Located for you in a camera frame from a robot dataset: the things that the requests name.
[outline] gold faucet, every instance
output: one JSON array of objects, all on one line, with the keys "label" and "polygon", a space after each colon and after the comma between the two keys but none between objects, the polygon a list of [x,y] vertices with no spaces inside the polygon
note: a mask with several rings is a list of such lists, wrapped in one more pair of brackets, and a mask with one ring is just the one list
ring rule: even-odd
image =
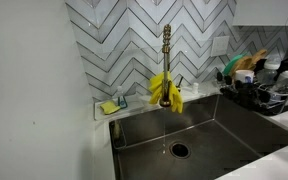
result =
[{"label": "gold faucet", "polygon": [[169,99],[170,81],[168,80],[168,71],[170,70],[170,39],[171,39],[171,26],[166,24],[163,30],[163,47],[164,53],[164,79],[162,80],[162,97],[160,99],[160,105],[162,107],[171,106]]}]

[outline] yellow sponge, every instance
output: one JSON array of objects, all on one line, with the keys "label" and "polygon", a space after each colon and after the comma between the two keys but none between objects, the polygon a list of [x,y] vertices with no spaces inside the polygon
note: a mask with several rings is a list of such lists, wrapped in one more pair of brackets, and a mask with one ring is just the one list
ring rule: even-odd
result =
[{"label": "yellow sponge", "polygon": [[121,107],[116,106],[114,101],[106,101],[105,103],[101,104],[101,108],[104,111],[104,114],[112,114],[121,109]]}]

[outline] kitchen sink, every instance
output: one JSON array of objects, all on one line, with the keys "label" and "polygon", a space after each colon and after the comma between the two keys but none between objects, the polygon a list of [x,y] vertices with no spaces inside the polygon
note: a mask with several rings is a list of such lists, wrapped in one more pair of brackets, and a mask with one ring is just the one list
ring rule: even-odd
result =
[{"label": "kitchen sink", "polygon": [[117,180],[215,179],[288,145],[288,131],[222,95],[109,128]]}]

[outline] wall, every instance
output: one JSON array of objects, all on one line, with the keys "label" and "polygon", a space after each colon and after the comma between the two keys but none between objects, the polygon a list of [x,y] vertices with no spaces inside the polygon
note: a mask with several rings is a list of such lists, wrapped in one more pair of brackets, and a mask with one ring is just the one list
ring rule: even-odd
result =
[{"label": "wall", "polygon": [[[283,57],[288,27],[233,27],[235,0],[66,0],[86,76],[96,100],[122,85],[147,94],[162,71],[162,29],[172,26],[171,74],[184,85],[210,80],[233,56],[267,48]],[[227,55],[210,57],[212,39],[230,36]]]},{"label": "wall", "polygon": [[0,180],[92,179],[91,94],[62,0],[0,0]]}]

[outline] soap dispenser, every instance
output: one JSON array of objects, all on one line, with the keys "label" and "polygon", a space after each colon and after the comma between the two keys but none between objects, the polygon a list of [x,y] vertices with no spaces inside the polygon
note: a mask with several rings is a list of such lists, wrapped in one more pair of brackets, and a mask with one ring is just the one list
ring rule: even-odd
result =
[{"label": "soap dispenser", "polygon": [[125,100],[125,97],[123,95],[123,87],[117,86],[117,97],[118,97],[118,106],[121,107],[121,109],[127,108],[127,102]]}]

